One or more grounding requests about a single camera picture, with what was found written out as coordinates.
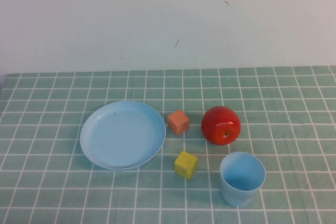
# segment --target orange cube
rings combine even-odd
[[[189,129],[190,120],[182,110],[178,110],[167,117],[167,123],[176,135],[180,135]]]

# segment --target table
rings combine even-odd
[[[336,66],[8,74],[0,91],[0,222],[335,223]],[[182,109],[189,131],[167,129],[163,148],[139,169],[93,165],[79,145],[101,106],[143,101],[164,119]],[[242,131],[227,146],[202,136],[203,113],[225,105]],[[174,173],[186,150],[192,180]],[[230,152],[256,155],[267,170],[254,201],[224,202],[219,165]]]

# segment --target plastic plate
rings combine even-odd
[[[162,147],[165,135],[164,121],[154,108],[120,101],[90,115],[80,132],[80,146],[96,165],[126,170],[149,161]]]

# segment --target apple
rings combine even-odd
[[[240,120],[230,108],[216,106],[205,112],[202,118],[202,133],[216,145],[232,143],[240,134]]]

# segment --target plastic cup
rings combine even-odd
[[[246,152],[233,152],[220,164],[223,198],[234,207],[250,203],[263,185],[266,172],[262,162]]]

